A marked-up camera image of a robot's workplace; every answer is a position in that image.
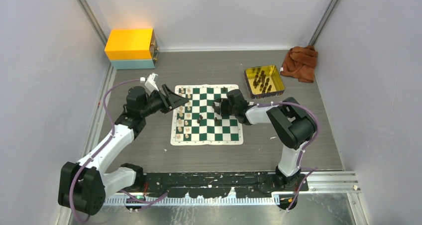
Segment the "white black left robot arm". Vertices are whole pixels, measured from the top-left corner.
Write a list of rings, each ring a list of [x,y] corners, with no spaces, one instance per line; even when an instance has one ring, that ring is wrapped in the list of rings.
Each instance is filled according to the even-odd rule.
[[[114,193],[126,188],[142,190],[145,185],[142,167],[125,163],[107,173],[108,167],[139,136],[149,115],[171,112],[188,101],[166,85],[151,93],[143,86],[130,88],[123,112],[112,123],[108,136],[78,162],[67,162],[61,168],[58,204],[93,216]]]

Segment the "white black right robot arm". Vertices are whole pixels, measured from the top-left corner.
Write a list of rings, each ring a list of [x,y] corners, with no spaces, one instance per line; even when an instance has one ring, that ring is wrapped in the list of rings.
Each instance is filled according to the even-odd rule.
[[[239,89],[215,99],[211,106],[218,115],[233,116],[244,125],[271,124],[283,145],[275,170],[277,186],[287,191],[295,185],[304,150],[318,134],[318,122],[308,109],[292,97],[266,105],[247,102]]]

